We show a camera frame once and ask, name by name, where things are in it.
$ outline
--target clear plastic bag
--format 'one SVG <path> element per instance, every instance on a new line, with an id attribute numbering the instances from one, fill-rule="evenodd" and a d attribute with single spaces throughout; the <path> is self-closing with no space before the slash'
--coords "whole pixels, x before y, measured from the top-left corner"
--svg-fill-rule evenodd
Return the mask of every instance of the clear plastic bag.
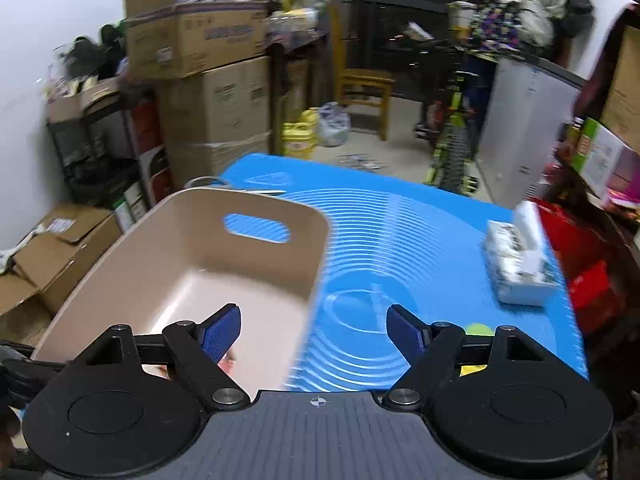
<path id="1" fill-rule="evenodd" d="M 318 144 L 321 146 L 340 146 L 347 141 L 351 129 L 349 114 L 338 103 L 331 102 L 318 110 Z"/>

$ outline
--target chair seat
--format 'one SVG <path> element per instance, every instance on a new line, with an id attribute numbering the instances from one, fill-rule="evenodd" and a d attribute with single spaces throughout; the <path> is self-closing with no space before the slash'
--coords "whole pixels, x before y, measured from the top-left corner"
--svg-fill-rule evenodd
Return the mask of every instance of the chair seat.
<path id="1" fill-rule="evenodd" d="M 375 83 L 393 84 L 396 80 L 391 72 L 386 70 L 367 70 L 365 68 L 347 68 L 342 71 L 345 79 L 360 79 L 362 81 L 371 81 Z"/>

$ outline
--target bicycle tire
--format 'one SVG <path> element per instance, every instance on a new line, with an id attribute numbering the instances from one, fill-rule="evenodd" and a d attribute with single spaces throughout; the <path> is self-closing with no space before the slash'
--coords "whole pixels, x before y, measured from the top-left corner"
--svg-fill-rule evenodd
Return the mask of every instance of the bicycle tire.
<path id="1" fill-rule="evenodd" d="M 465 161 L 470 155 L 466 129 L 461 126 L 446 126 L 447 155 L 442 167 L 442 180 L 438 186 L 444 191 L 461 193 L 465 178 Z"/>

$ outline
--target blue mat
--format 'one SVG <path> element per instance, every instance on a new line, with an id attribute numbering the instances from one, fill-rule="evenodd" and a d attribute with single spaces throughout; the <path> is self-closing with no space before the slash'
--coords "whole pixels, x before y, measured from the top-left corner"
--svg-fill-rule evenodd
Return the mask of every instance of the blue mat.
<path id="1" fill-rule="evenodd" d="M 286 190 L 283 198 L 318 208 L 332 224 L 313 323 L 287 385 L 291 390 L 391 386 L 408 367 L 386 336 L 386 309 L 393 303 L 426 323 L 491 330 L 516 325 L 587 376 L 564 287 L 544 308 L 501 304 L 494 297 L 480 244 L 487 221 L 509 221 L 511 211 L 393 177 L 269 155 L 247 155 L 223 177 L 235 187 Z M 263 219 L 238 216 L 228 227 L 286 238 L 280 224 Z"/>

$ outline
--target black circular disc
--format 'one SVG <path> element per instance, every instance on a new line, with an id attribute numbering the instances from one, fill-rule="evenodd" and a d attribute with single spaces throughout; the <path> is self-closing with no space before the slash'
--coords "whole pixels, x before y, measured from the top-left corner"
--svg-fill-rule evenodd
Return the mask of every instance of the black circular disc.
<path id="1" fill-rule="evenodd" d="M 612 424 L 603 393 L 572 370 L 512 362 L 457 378 L 433 397 L 428 419 L 457 456 L 517 478 L 576 472 L 597 455 Z"/>
<path id="2" fill-rule="evenodd" d="M 62 373 L 29 405 L 29 448 L 66 476 L 143 472 L 182 452 L 202 408 L 179 384 L 120 366 Z"/>

